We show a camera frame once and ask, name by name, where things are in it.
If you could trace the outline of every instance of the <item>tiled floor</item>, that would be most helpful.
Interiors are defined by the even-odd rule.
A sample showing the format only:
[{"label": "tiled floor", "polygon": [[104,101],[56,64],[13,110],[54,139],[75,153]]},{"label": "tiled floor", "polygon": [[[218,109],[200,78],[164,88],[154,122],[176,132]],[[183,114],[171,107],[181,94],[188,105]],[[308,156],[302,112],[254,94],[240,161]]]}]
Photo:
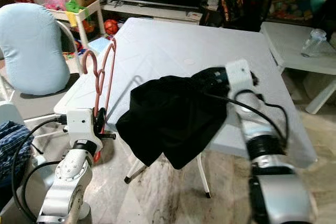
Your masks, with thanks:
[{"label": "tiled floor", "polygon": [[[315,164],[299,173],[316,199],[317,223],[335,223],[336,107],[324,106],[317,115],[310,115],[304,111],[307,103],[304,99],[296,103],[319,157]],[[50,160],[56,160],[67,144],[67,136],[61,136],[43,141],[41,146]],[[106,140],[85,194],[91,216],[81,223],[247,223],[249,162],[213,151],[205,151],[202,160],[211,199],[204,195],[196,160],[181,170],[174,170],[161,157],[129,185],[125,184],[123,179],[134,156],[123,140]],[[27,198],[32,200],[33,195],[30,191]]]}]

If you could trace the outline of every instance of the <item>white shelf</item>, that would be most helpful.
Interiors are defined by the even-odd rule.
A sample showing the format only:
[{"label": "white shelf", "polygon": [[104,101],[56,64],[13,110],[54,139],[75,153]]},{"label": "white shelf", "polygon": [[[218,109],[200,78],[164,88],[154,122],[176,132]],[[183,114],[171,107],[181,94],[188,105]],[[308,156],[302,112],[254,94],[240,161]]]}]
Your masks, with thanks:
[{"label": "white shelf", "polygon": [[112,12],[119,13],[131,13],[145,16],[152,16],[154,18],[162,18],[162,19],[171,19],[180,20],[186,23],[199,23],[201,18],[199,19],[190,19],[187,17],[187,12],[181,10],[169,10],[164,8],[152,8],[152,7],[141,7],[136,5],[126,5],[123,4],[121,6],[114,6],[111,4],[102,5],[101,8],[103,10],[109,10]]}]

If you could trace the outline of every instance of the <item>light blue chair cushion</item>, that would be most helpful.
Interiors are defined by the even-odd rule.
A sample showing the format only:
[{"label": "light blue chair cushion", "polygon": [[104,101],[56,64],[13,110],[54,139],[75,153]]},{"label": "light blue chair cushion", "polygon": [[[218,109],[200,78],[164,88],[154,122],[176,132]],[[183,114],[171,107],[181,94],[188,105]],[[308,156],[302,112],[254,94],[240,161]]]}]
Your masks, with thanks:
[{"label": "light blue chair cushion", "polygon": [[36,4],[0,8],[0,49],[8,80],[26,94],[62,90],[70,72],[61,50],[60,29],[52,14]]}]

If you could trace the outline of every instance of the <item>black cloth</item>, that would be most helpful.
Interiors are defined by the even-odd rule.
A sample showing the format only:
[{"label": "black cloth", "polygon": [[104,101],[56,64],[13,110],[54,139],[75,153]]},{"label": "black cloth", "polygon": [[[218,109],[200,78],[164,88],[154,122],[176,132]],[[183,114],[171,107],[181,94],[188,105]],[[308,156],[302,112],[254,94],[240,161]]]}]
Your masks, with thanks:
[{"label": "black cloth", "polygon": [[119,118],[117,130],[146,166],[164,153],[175,169],[181,169],[226,119],[226,103],[204,92],[227,96],[225,68],[209,68],[191,78],[148,81],[131,91],[130,109]]}]

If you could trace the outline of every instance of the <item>black office chair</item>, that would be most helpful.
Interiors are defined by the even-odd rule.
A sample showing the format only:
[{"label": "black office chair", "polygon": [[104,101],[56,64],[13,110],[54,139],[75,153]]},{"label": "black office chair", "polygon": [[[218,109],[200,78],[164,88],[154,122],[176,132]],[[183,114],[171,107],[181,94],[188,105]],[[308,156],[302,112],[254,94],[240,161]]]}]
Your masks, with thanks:
[{"label": "black office chair", "polygon": [[223,27],[260,31],[260,25],[265,21],[272,0],[243,0],[242,6],[233,0],[222,0]]}]

